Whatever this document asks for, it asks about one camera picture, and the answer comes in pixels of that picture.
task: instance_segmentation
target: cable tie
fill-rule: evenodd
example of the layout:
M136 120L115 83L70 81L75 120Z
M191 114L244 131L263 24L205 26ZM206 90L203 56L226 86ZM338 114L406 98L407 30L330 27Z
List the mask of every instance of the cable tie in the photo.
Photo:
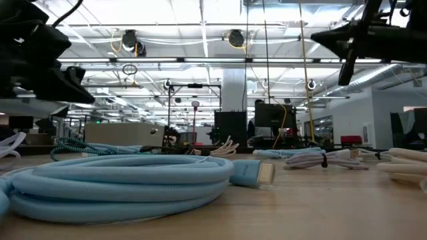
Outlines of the cable tie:
M381 152L375 153L375 157L378 158L378 160L381 160Z
M323 156L323 163L322 163L322 167L323 168L328 168L328 158L326 157L325 153L322 153Z

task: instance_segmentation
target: light blue braided cable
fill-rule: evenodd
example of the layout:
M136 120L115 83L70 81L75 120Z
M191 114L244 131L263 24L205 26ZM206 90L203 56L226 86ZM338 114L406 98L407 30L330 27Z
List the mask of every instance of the light blue braided cable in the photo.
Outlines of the light blue braided cable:
M255 150L254 155L260 157L267 157L270 159L281 159L292 157L300 153L325 153L325 150L322 150L320 147L311 147L307 149L284 149L284 150Z
M106 155L58 161L2 176L0 217L9 202L20 215L60 223L171 215L213 201L232 175L238 178L236 184L254 179L251 184L256 184L259 168L260 161L232 163L194 155Z

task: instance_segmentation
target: black clamp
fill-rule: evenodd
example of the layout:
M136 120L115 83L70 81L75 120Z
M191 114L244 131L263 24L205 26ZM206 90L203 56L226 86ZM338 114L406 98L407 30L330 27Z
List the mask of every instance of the black clamp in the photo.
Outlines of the black clamp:
M211 151L209 150L201 150L200 152L200 156L210 156L211 155Z
M375 153L375 157L378 158L378 160L381 160L381 152Z
M323 156L322 167L323 168L328 168L328 158L326 157L325 153L322 153L322 156Z

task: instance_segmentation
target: coiled cable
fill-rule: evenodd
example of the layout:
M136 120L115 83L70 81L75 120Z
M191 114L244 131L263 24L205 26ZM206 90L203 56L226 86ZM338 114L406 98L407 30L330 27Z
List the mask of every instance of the coiled cable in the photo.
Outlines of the coiled cable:
M286 159L285 163L285 169L304 169L316 165L321 165L322 167L338 165L349 169L369 169L368 166L361 164L361 162L351 159L350 150L348 149L331 153L298 153Z
M0 159L8 154L14 155L15 158L4 164L0 165L0 170L7 170L14 166L16 161L21 159L21 155L15 151L15 149L24 141L26 134L25 133L17 133L12 137L8 137L3 141L0 141Z
M246 168L260 164L248 162ZM0 216L10 201L20 215L60 223L161 217L213 201L233 173L227 159L194 155L108 155L48 163L0 178Z
M50 157L54 161L58 161L55 154L66 150L76 153L88 153L92 155L129 155L129 154L138 154L138 155L147 155L151 154L150 152L140 153L139 150L142 146L113 146L100 143L85 143L80 139L74 139L70 137L60 137L56 140L58 147L54 148L50 152ZM70 146L67 143L72 143L77 146Z
M427 193L427 153L391 148L389 163L377 164L377 169L386 173L393 180L417 183Z
M283 159L300 153L325 153L325 151L320 147L312 147L307 149L255 150L252 154L270 159Z

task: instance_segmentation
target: wooden table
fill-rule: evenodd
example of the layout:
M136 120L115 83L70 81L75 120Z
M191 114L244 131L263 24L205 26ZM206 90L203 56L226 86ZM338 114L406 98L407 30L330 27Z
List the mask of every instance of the wooden table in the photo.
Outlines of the wooden table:
M48 156L24 157L18 167L48 162ZM273 185L231 186L193 211L109 225L55 224L9 214L0 239L427 239L427 194L392 182L374 164L369 171L283 170L281 161L269 162L276 165Z

